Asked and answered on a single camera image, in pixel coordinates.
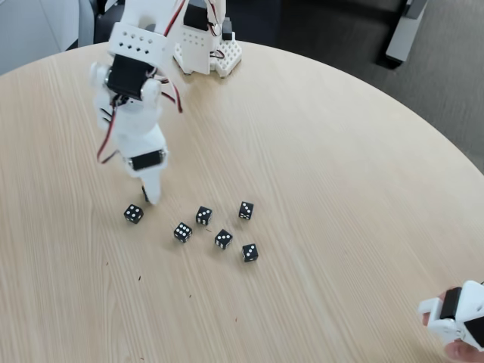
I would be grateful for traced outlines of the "person's hand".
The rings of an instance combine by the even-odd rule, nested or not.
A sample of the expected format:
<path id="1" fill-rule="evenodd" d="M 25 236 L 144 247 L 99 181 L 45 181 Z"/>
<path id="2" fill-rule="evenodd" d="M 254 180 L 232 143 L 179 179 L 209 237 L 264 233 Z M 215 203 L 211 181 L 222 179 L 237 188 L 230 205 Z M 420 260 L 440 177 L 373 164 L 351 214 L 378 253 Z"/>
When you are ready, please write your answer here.
<path id="1" fill-rule="evenodd" d="M 472 333 L 477 333 L 476 341 L 483 342 L 483 318 L 474 319 L 464 324 L 466 337 L 471 338 Z M 483 351 L 470 345 L 465 340 L 454 340 L 444 347 L 448 358 L 460 362 L 483 362 Z"/>

